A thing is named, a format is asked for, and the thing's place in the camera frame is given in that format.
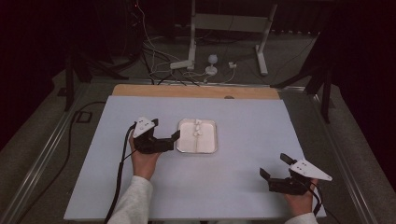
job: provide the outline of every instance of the white tray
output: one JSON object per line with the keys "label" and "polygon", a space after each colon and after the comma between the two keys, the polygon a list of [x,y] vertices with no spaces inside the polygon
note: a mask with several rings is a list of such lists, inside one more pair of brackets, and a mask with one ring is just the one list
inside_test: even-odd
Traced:
{"label": "white tray", "polygon": [[218,149],[216,123],[208,119],[183,119],[178,124],[177,150],[186,153],[214,153]]}

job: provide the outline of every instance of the floor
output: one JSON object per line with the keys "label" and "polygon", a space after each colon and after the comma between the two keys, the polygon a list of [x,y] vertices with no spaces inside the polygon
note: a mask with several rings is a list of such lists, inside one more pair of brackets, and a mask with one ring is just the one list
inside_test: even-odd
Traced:
{"label": "floor", "polygon": [[[161,82],[162,85],[215,86],[221,83],[229,86],[268,87],[297,74],[315,43],[315,38],[310,35],[270,35],[264,48],[269,75],[263,77],[259,73],[253,49],[260,42],[260,36],[234,33],[226,35],[219,38],[208,33],[205,38],[200,38],[197,41],[199,46],[194,73],[187,73],[181,69],[170,77],[169,63],[165,56],[173,58],[172,61],[177,58],[186,60],[189,38],[180,36],[169,40],[153,35],[150,41],[145,42],[148,68],[141,59],[128,69],[120,71],[121,75],[129,78],[123,81],[114,80],[92,69],[92,83],[76,81],[77,100],[72,111],[92,101],[105,101],[118,83],[150,84],[148,70],[152,73],[154,83]],[[150,55],[153,52],[151,49],[158,50],[158,58]],[[205,68],[209,66],[207,58],[210,54],[218,55],[219,61],[214,65],[219,71],[213,77],[202,76]],[[117,63],[125,61],[121,56],[114,56],[114,59]],[[228,62],[236,63],[236,68],[230,69]],[[339,91],[332,86],[331,124],[325,124],[318,115],[318,98],[307,96],[302,92],[304,88],[299,88],[305,86],[308,80],[309,78],[302,79],[292,85],[294,88],[287,88],[279,94],[290,112],[290,119],[305,157],[324,170],[330,171],[334,177],[334,181],[322,185],[326,207],[341,223],[396,223],[393,215],[396,210],[394,191],[376,163]],[[64,112],[65,99],[56,95],[58,90],[64,87],[64,72],[54,78],[54,83],[55,91],[0,152],[0,214],[15,215],[11,223],[17,223],[17,216],[25,211],[25,216],[18,223],[77,223],[63,220],[64,210],[100,119],[103,105],[91,105],[89,110],[93,113],[92,121],[87,124],[75,124],[69,133],[68,122],[71,113]],[[69,134],[72,138],[68,163],[54,183],[39,196],[57,175],[67,158]],[[44,155],[48,158],[47,161],[42,164],[41,170],[32,170],[36,158],[43,152],[47,152]],[[30,197],[25,197],[19,206],[16,200],[11,211],[7,210],[12,200],[21,195],[19,187],[23,187],[22,181],[32,173],[36,173],[35,179],[32,180],[34,188],[28,188],[29,191],[26,193]],[[254,220],[253,223],[284,221],[285,218]],[[320,218],[318,222],[337,223],[332,216]]]}

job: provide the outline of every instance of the white table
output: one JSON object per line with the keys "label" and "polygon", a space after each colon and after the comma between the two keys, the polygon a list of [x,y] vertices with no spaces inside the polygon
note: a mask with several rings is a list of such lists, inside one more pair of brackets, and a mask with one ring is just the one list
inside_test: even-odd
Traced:
{"label": "white table", "polygon": [[[124,136],[138,117],[159,119],[157,138],[169,137],[182,119],[212,119],[218,128],[214,154],[168,151],[151,179],[149,218],[263,219],[289,216],[283,196],[268,191],[260,167],[272,177],[289,176],[281,152],[304,154],[282,100],[110,96],[65,212],[70,220],[104,219],[111,205]],[[120,195],[132,164],[124,165]]]}

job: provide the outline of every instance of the human hand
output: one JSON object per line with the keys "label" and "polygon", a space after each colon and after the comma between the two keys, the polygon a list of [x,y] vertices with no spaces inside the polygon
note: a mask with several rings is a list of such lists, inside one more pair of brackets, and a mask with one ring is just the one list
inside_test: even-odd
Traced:
{"label": "human hand", "polygon": [[143,154],[134,148],[133,135],[129,137],[129,144],[131,146],[132,166],[134,168],[134,175],[150,180],[155,171],[155,165],[161,153]]}
{"label": "human hand", "polygon": [[[316,185],[318,180],[312,179],[311,182]],[[284,194],[284,197],[295,217],[312,212],[313,195],[310,191],[307,191],[304,195]]]}

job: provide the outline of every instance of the wire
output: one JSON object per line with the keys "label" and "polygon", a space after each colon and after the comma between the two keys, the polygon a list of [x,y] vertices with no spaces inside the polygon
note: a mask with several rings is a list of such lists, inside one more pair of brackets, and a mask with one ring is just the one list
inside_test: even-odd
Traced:
{"label": "wire", "polygon": [[123,145],[123,148],[122,148],[122,156],[121,156],[121,160],[120,160],[120,164],[119,164],[119,170],[118,170],[118,173],[117,173],[116,191],[114,192],[113,202],[111,203],[110,208],[108,209],[108,212],[107,212],[107,215],[106,215],[106,218],[105,218],[105,223],[107,223],[107,222],[110,220],[111,215],[113,215],[114,208],[116,207],[117,200],[118,200],[119,195],[120,195],[123,163],[124,163],[125,159],[128,158],[128,157],[125,157],[126,147],[127,147],[127,145],[128,145],[128,138],[129,138],[129,135],[130,135],[131,131],[132,131],[135,127],[136,127],[136,122],[134,123],[134,125],[132,125],[131,127],[129,127],[128,131],[127,131],[126,134],[125,134],[124,145]]}
{"label": "wire", "polygon": [[[230,29],[231,29],[232,26],[233,26],[233,18],[231,19],[230,26],[228,27],[227,33],[230,32]],[[227,44],[227,47],[225,48],[225,50],[224,50],[224,52],[223,52],[223,55],[222,55],[222,57],[221,57],[221,65],[220,65],[220,67],[223,67],[224,62],[226,61],[226,60],[225,60],[225,56],[226,56],[226,54],[227,54],[228,47],[230,47],[230,44]]]}
{"label": "wire", "polygon": [[143,43],[143,44],[146,45],[146,47],[148,47],[149,49],[151,49],[151,50],[154,51],[154,52],[158,52],[158,53],[161,53],[161,54],[170,56],[170,57],[172,57],[172,58],[178,60],[179,62],[181,61],[181,60],[180,60],[177,56],[175,56],[175,55],[168,54],[168,53],[162,52],[162,51],[157,50],[157,49],[152,49],[152,48],[151,48],[148,44],[146,44],[146,43]]}
{"label": "wire", "polygon": [[269,83],[272,83],[276,80],[276,77],[279,73],[280,70],[282,70],[288,63],[290,63],[291,61],[293,61],[294,59],[300,57],[303,52],[314,42],[315,38],[312,38],[311,41],[300,51],[300,53],[298,53],[296,56],[292,57],[291,59],[287,60],[285,63],[283,63],[277,70],[276,73],[272,79],[272,81],[270,81]]}
{"label": "wire", "polygon": [[150,45],[153,47],[153,48],[155,48],[155,46],[151,43],[151,41],[150,41],[150,39],[149,39],[149,36],[148,36],[148,32],[147,32],[147,29],[146,29],[146,14],[143,12],[143,10],[142,10],[142,8],[140,8],[140,6],[139,6],[139,0],[136,0],[136,6],[137,6],[137,8],[140,10],[140,12],[142,13],[142,15],[143,15],[143,29],[145,30],[145,34],[146,34],[146,38],[147,38],[147,40],[148,40],[148,42],[150,43]]}
{"label": "wire", "polygon": [[230,79],[228,79],[227,81],[224,81],[224,82],[220,82],[219,84],[224,84],[224,83],[227,83],[227,82],[233,80],[233,77],[235,77],[235,69],[236,68],[233,68],[233,76]]}
{"label": "wire", "polygon": [[199,84],[195,83],[192,79],[188,78],[188,77],[184,77],[186,78],[188,81],[190,81],[192,84],[194,84],[195,86],[200,86]]}
{"label": "wire", "polygon": [[149,64],[148,64],[148,61],[146,60],[146,55],[145,55],[145,52],[144,52],[144,51],[143,51],[143,53],[142,53],[142,58],[143,58],[143,61],[144,61],[144,65],[145,65],[146,68],[148,69],[148,76],[149,76],[149,79],[151,80],[151,85],[155,85],[155,83],[154,83],[154,78],[152,78],[152,76],[149,74],[149,73],[150,73]]}
{"label": "wire", "polygon": [[161,83],[163,83],[166,79],[168,79],[171,76],[172,76],[172,74],[168,75],[167,77],[164,77],[163,79],[160,80],[160,82],[158,82],[157,85],[160,85]]}
{"label": "wire", "polygon": [[171,70],[171,75],[172,75],[172,77],[174,77],[174,78],[176,79],[175,82],[180,82],[181,84],[187,86],[186,83],[184,83],[182,80],[178,79],[178,77],[175,76],[175,74],[173,73],[173,71],[174,71],[174,70]]}
{"label": "wire", "polygon": [[309,192],[312,193],[312,195],[313,195],[313,196],[315,197],[315,199],[317,200],[317,205],[315,205],[314,211],[312,211],[312,212],[314,213],[314,215],[316,216],[317,213],[318,213],[318,211],[319,211],[319,209],[320,209],[320,207],[322,206],[322,200],[321,200],[321,197],[319,198],[318,195],[310,188],[311,185],[314,185],[314,186],[315,186],[315,184],[312,183],[311,181],[309,181],[310,185],[307,186],[305,183],[303,183],[302,181],[300,181],[300,180],[297,179],[297,178],[293,178],[293,180],[295,180],[295,181],[299,182],[301,185],[303,185]]}
{"label": "wire", "polygon": [[[319,197],[320,197],[320,200],[321,200],[321,203],[323,204],[323,194],[322,194],[322,192],[321,192],[321,188],[320,188],[318,185],[314,184],[314,183],[311,183],[311,184],[317,188],[318,194],[319,194]],[[341,224],[340,220],[338,220],[338,218],[337,218],[331,211],[329,211],[329,209],[327,209],[325,206],[323,206],[323,208],[324,208],[324,210],[325,210],[327,213],[330,214],[330,216],[332,216],[332,217],[335,219],[335,221],[336,221],[337,223]]]}
{"label": "wire", "polygon": [[129,155],[126,156],[123,160],[125,161],[126,159],[128,159],[128,157],[132,156],[132,154],[134,154],[135,152],[136,152],[136,149],[133,152],[129,153]]}
{"label": "wire", "polygon": [[52,186],[52,184],[61,175],[62,171],[64,170],[64,167],[66,167],[66,165],[69,161],[69,158],[70,158],[70,154],[71,154],[73,123],[76,120],[77,115],[79,115],[81,112],[83,112],[82,110],[89,105],[105,104],[105,103],[106,102],[101,102],[101,101],[92,102],[87,105],[84,105],[81,109],[77,110],[74,113],[74,115],[70,121],[70,126],[69,126],[69,135],[68,135],[68,141],[67,141],[67,154],[66,154],[66,158],[64,159],[64,163],[63,163],[61,169],[58,171],[58,173],[55,175],[55,177],[52,178],[52,180],[48,183],[48,185],[41,191],[41,193],[38,194],[38,196],[30,203],[30,205],[26,208],[26,210],[23,212],[23,214],[18,218],[18,221],[16,222],[17,224],[22,222],[23,218],[29,213],[29,211],[33,208],[33,206],[35,206],[35,204],[40,200],[40,198],[47,192],[47,190]]}

